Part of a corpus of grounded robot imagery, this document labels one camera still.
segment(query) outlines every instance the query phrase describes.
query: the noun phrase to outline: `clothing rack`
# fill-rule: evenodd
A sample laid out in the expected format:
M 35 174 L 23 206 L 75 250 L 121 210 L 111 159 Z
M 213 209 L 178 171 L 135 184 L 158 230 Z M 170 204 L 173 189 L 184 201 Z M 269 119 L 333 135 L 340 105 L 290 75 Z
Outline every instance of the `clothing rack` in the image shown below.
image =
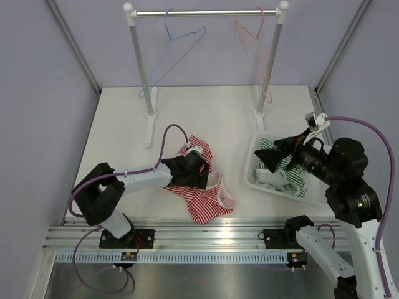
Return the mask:
M 263 83 L 263 90 L 267 90 L 267 86 L 270 82 L 271 73 L 274 65 L 274 58 L 276 56 L 277 46 L 279 44 L 280 34 L 282 25 L 286 18 L 286 13 L 289 5 L 287 1 L 281 1 L 279 3 L 279 7 L 275 9 L 266 9 L 263 10 L 265 16 L 275 16 L 277 17 L 276 27 L 274 29 L 273 41 L 271 45 L 271 50 L 269 54 L 269 58 L 267 60 L 266 66 L 266 78 Z M 147 85 L 147 75 L 144 68 L 144 61 L 142 57 L 142 52 L 140 50 L 140 43 L 138 41 L 137 28 L 136 23 L 137 19 L 140 17 L 163 17 L 166 14 L 166 11 L 137 11 L 134 9 L 133 5 L 130 3 L 126 3 L 123 6 L 123 10 L 125 11 L 127 23 L 130 29 L 130 35 L 132 37 L 133 46 L 135 49 L 135 55 L 138 65 L 138 71 L 140 73 L 140 79 L 142 81 L 142 87 L 145 94 L 145 102 L 147 105 L 147 128 L 145 132 L 145 147 L 152 147 L 153 140 L 153 132 L 155 127 L 155 121 L 158 117 L 156 112 L 156 100 L 158 96 L 158 90 L 156 87 L 153 87 L 151 91 L 148 89 Z M 237 11 L 170 11 L 168 12 L 168 17 L 183 17 L 183 16 L 261 16 L 262 11 L 260 9 L 254 10 L 237 10 Z M 265 112 L 263 110 L 264 101 L 266 99 L 266 95 L 264 92 L 259 92 L 259 87 L 255 85 L 254 87 L 258 99 L 254 105 L 254 118 L 256 120 L 256 125 L 258 130 L 264 130 L 264 116 Z

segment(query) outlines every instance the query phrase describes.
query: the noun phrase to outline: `red wire hanger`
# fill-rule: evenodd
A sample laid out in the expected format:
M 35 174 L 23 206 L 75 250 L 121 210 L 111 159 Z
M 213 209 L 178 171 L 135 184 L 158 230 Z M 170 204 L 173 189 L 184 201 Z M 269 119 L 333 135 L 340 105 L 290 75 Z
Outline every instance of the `red wire hanger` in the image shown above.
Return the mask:
M 247 28 L 245 28 L 241 24 L 241 22 L 239 20 L 235 20 L 234 27 L 235 27 L 235 29 L 236 29 L 236 31 L 238 33 L 239 40 L 241 41 L 241 44 L 243 45 L 243 48 L 244 48 L 245 54 L 247 55 L 249 63 L 251 64 L 252 71 L 255 74 L 255 78 L 256 78 L 257 84 L 261 86 L 262 92 L 264 93 L 267 102 L 270 104 L 270 103 L 273 102 L 273 97 L 272 97 L 272 93 L 270 91 L 269 85 L 266 82 L 266 68 L 264 66 L 263 55 L 262 55 L 262 51 L 261 51 L 261 44 L 260 44 L 260 41 L 259 41 L 260 40 L 261 31 L 262 31 L 262 27 L 263 27 L 263 23 L 264 23 L 265 15 L 264 15 L 263 8 L 261 8 L 261 7 L 258 7 L 258 8 L 262 11 L 262 22 L 261 22 L 261 25 L 260 25 L 256 35 L 252 34 Z M 251 59 L 251 57 L 249 55 L 249 52 L 248 52 L 248 50 L 247 50 L 247 48 L 245 46 L 244 39 L 243 39 L 243 36 L 242 36 L 240 30 L 244 30 L 245 32 L 247 32 L 249 34 L 249 36 L 251 36 L 253 39 L 256 40 L 257 51 L 259 52 L 259 57 L 260 57 L 261 63 L 262 63 L 263 82 L 259 79 L 259 74 L 257 73 L 256 66 L 255 66 L 254 62 L 252 61 L 252 59 Z M 270 99 L 267 96 L 267 90 L 265 91 L 264 88 L 263 88 L 263 83 L 266 83 L 267 90 L 269 91 L 269 94 L 270 94 Z

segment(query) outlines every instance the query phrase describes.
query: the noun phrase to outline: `blue wire hanger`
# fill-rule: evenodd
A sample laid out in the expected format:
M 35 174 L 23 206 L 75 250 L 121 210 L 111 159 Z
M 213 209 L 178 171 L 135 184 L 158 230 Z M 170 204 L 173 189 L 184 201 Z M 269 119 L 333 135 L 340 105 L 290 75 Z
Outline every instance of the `blue wire hanger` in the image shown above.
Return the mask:
M 178 40 L 178 39 L 182 39 L 182 38 L 184 38 L 184 37 L 186 37 L 186 36 L 190 36 L 190 35 L 193 35 L 193 34 L 197 34 L 197 33 L 199 33 L 200 31 L 203 31 L 203 33 L 202 33 L 201 36 L 196 40 L 196 42 L 183 54 L 183 56 L 180 57 L 179 60 L 177 60 L 177 62 L 176 62 L 174 65 L 171 66 L 171 68 L 170 68 L 165 74 L 163 74 L 163 75 L 161 76 L 161 78 L 158 79 L 158 81 L 156 81 L 156 82 L 153 84 L 153 86 L 152 86 L 151 88 L 148 89 L 148 92 L 150 92 L 150 90 L 151 90 L 154 86 L 157 86 L 158 83 L 159 83 L 163 78 L 165 78 L 165 76 L 168 75 L 168 73 L 169 73 L 171 70 L 173 70 L 173 68 L 176 67 L 176 65 L 178 65 L 178 63 L 188 54 L 189 51 L 192 50 L 193 47 L 195 47 L 195 45 L 196 45 L 196 44 L 204 37 L 204 35 L 206 34 L 206 27 L 204 26 L 204 27 L 199 28 L 197 31 L 192 31 L 192 32 L 183 34 L 182 36 L 172 38 L 172 36 L 171 36 L 171 34 L 170 34 L 170 31 L 169 31 L 169 28 L 168 28 L 168 25 L 166 24 L 166 17 L 168 16 L 168 13 L 169 13 L 171 10 L 173 10 L 173 8 L 168 9 L 168 10 L 165 12 L 165 16 L 163 17 L 163 22 L 164 22 L 164 24 L 165 24 L 166 33 L 168 34 L 168 37 L 169 37 L 168 45 L 167 45 L 166 49 L 163 51 L 163 54 L 162 54 L 162 56 L 161 56 L 161 59 L 160 59 L 160 61 L 158 61 L 157 65 L 156 65 L 156 67 L 155 67 L 155 69 L 154 69 L 154 71 L 153 71 L 152 74 L 149 76 L 149 78 L 147 79 L 147 82 L 144 84 L 144 86 L 143 86 L 142 89 L 140 90 L 140 93 L 138 94 L 138 96 L 139 96 L 140 98 L 145 97 L 146 94 L 143 93 L 143 90 L 144 90 L 144 88 L 145 88 L 146 86 L 148 86 L 149 81 L 152 80 L 154 74 L 155 74 L 156 71 L 158 70 L 158 67 L 159 67 L 160 64 L 162 63 L 162 60 L 165 58 L 165 55 L 166 55 L 166 53 L 167 53 L 168 50 L 169 50 L 169 46 L 171 45 L 171 43 L 172 43 L 173 41 Z

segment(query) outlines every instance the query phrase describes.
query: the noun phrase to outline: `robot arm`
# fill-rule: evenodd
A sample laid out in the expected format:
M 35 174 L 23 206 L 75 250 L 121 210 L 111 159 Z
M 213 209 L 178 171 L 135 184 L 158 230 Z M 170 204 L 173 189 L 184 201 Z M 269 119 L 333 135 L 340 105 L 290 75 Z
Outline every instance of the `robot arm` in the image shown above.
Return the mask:
M 382 212 L 377 194 L 362 179 L 368 158 L 362 144 L 350 138 L 337 139 L 328 154 L 322 148 L 313 147 L 314 138 L 330 125 L 326 117 L 324 113 L 307 115 L 309 128 L 305 132 L 277 140 L 275 149 L 260 149 L 255 151 L 255 155 L 274 172 L 282 159 L 291 154 L 288 169 L 300 165 L 329 185 L 325 193 L 327 203 L 347 236 L 354 269 L 330 248 L 309 218 L 306 217 L 307 221 L 300 218 L 305 216 L 289 219 L 284 234 L 291 243 L 301 245 L 313 256 L 335 287 L 335 297 L 384 299 L 387 297 L 375 252 L 375 237 Z M 392 298 L 399 298 L 382 242 L 381 248 Z
M 191 147 L 187 155 L 163 159 L 158 167 L 113 169 L 100 163 L 75 187 L 106 174 L 125 173 L 96 181 L 83 188 L 75 197 L 88 225 L 99 225 L 109 231 L 121 244 L 130 244 L 135 229 L 130 220 L 116 210 L 120 198 L 151 187 L 188 186 L 205 189 L 209 164 L 202 157 L 202 148 Z

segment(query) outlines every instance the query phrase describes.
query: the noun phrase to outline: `purple-gray wall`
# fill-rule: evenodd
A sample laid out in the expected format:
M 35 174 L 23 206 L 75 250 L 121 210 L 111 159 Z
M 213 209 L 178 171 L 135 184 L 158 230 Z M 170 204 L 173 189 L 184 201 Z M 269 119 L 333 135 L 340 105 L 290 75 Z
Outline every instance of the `purple-gray wall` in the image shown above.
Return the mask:
M 0 297 L 26 296 L 96 98 L 43 0 L 1 1 Z
M 399 1 L 374 1 L 322 91 L 323 106 L 330 116 L 352 116 L 374 124 L 389 139 L 399 161 Z M 379 195 L 383 207 L 387 197 L 389 160 L 375 133 L 352 123 L 334 123 L 336 138 L 358 139 L 370 164 L 365 179 Z M 384 233 L 388 260 L 399 285 L 399 183 Z
M 102 87 L 139 86 L 140 77 L 122 6 L 128 0 L 57 0 L 59 7 Z M 167 0 L 132 1 L 139 11 L 274 8 L 280 0 Z M 289 0 L 276 63 L 273 84 L 315 86 L 334 54 L 361 0 Z M 255 83 L 234 20 L 252 28 L 259 27 L 261 17 L 179 17 L 170 18 L 174 36 L 207 26 L 208 32 L 160 85 L 248 85 Z M 269 54 L 275 17 L 266 17 L 262 48 Z M 138 20 L 138 35 L 147 74 L 154 69 L 168 42 L 163 18 Z M 191 40 L 176 42 L 159 74 L 178 60 Z M 248 44 L 256 55 L 256 44 Z

